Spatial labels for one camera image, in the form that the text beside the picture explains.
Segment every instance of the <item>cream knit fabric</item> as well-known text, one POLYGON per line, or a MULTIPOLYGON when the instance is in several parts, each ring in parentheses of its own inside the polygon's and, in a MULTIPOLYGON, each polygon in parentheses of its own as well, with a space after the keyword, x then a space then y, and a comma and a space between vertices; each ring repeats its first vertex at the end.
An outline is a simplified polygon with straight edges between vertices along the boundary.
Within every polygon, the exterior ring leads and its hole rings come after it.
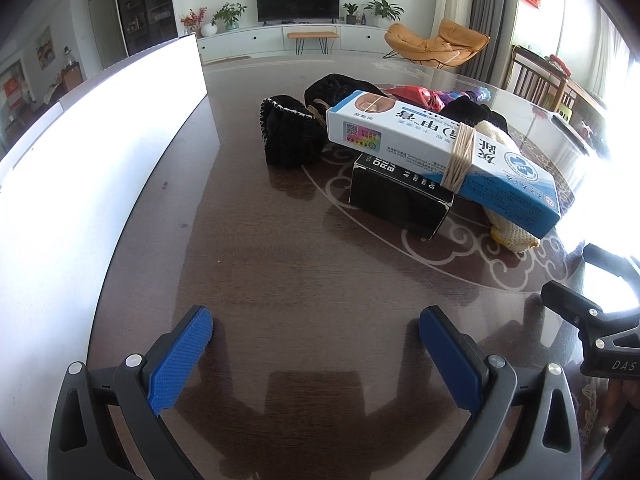
MULTIPOLYGON (((513 139, 489 121, 482 121, 476 124, 475 128, 481 134, 491 137, 496 142, 507 146, 512 152, 520 153, 513 139)), ((490 209, 484 208, 484 212, 492 225, 491 238, 499 244, 504 245, 507 249, 514 253, 523 253, 527 249, 540 245, 540 240, 534 235, 527 233, 522 227, 518 227, 510 220, 507 220, 490 209)))

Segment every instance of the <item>gray curtain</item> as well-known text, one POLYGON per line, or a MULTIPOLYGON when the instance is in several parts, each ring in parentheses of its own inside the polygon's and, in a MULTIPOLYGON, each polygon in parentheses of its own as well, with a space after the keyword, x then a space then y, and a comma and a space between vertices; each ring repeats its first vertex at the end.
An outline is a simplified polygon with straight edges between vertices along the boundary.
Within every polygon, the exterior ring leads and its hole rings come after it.
POLYGON ((469 28, 488 35, 491 40, 483 50, 461 67, 462 75, 480 81, 489 81, 498 51, 503 13, 504 0, 473 0, 469 28))

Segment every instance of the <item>potted plant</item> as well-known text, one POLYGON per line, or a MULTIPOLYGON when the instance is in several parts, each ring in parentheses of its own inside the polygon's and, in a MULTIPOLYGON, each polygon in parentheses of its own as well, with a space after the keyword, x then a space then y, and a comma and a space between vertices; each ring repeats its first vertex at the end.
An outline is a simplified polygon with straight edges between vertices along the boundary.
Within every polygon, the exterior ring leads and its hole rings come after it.
POLYGON ((355 25, 356 24, 356 10, 358 10, 358 6, 356 4, 344 4, 343 7, 347 9, 347 25, 355 25))
POLYGON ((392 21, 400 18, 400 14, 404 12, 404 9, 398 4, 390 4, 386 0, 371 0, 364 9, 373 10, 375 15, 374 24, 376 27, 388 28, 392 21))
POLYGON ((180 21, 191 32, 195 32, 197 37, 200 35, 200 24, 204 19, 205 12, 207 12, 207 7, 200 7, 197 14, 193 9, 189 9, 189 13, 186 16, 181 16, 180 21))
POLYGON ((238 18, 244 14, 246 6, 242 4, 230 4, 227 2, 213 16, 214 20, 222 20, 226 23, 225 30, 238 28, 238 18))

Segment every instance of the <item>white door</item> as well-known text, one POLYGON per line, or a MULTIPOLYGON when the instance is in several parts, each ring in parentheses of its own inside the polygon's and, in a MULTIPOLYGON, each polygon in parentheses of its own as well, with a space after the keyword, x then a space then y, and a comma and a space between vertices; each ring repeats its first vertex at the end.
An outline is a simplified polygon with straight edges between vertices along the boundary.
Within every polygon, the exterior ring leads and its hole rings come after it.
POLYGON ((115 0, 89 0, 89 16, 102 68, 127 57, 122 42, 115 0))

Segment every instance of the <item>white vase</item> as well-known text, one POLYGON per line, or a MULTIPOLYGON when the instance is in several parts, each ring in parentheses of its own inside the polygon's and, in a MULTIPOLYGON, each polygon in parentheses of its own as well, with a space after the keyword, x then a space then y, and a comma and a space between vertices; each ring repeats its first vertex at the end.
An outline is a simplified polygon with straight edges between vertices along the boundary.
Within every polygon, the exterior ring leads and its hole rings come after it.
POLYGON ((215 23, 206 23, 200 29, 200 33, 204 38, 208 38, 209 36, 213 36, 217 33, 218 26, 215 23))
POLYGON ((373 21, 373 23, 377 28, 389 28, 389 25, 391 25, 391 18, 376 16, 376 19, 373 21))

